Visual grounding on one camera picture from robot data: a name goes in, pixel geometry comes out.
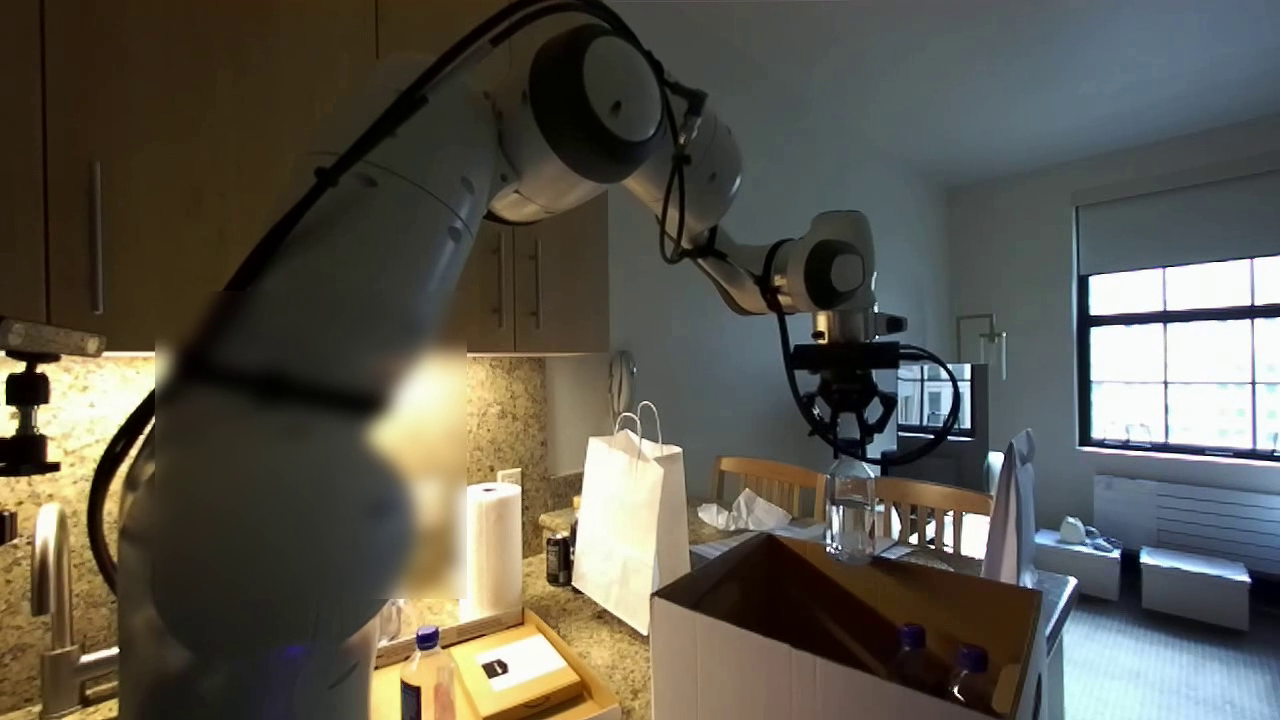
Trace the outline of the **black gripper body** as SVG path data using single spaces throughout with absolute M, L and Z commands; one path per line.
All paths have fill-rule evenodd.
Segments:
M 837 457 L 866 465 L 891 457 L 902 326 L 909 318 L 891 313 L 814 313 L 807 338 L 782 350 L 798 415 Z

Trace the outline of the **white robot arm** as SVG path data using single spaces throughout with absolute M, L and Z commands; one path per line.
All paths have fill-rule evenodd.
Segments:
M 119 720 L 368 720 L 380 610 L 417 508 L 372 423 L 433 350 L 487 219 L 619 188 L 738 316 L 807 313 L 782 350 L 810 436 L 870 461 L 902 318 L 866 219 L 738 242 L 736 135 L 609 0 L 507 0 L 427 58 L 256 239 L 92 470 Z

